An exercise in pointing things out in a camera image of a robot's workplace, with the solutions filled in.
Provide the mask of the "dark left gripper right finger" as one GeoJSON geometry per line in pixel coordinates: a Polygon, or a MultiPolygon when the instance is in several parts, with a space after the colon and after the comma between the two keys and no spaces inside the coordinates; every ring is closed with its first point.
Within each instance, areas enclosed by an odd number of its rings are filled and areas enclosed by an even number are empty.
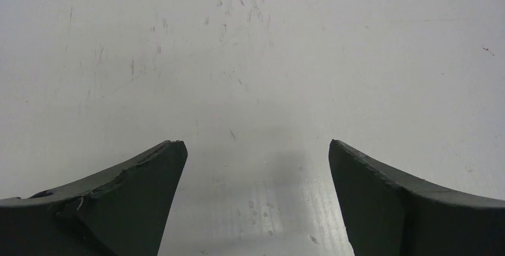
{"type": "Polygon", "coordinates": [[[339,140],[329,165],[356,255],[504,254],[504,201],[428,182],[339,140]]]}

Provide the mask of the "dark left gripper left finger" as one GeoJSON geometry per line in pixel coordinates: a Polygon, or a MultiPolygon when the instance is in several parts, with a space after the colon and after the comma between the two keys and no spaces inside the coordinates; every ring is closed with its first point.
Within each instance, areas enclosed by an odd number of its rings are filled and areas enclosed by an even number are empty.
{"type": "Polygon", "coordinates": [[[29,198],[1,200],[2,255],[157,255],[188,151],[164,141],[29,198]]]}

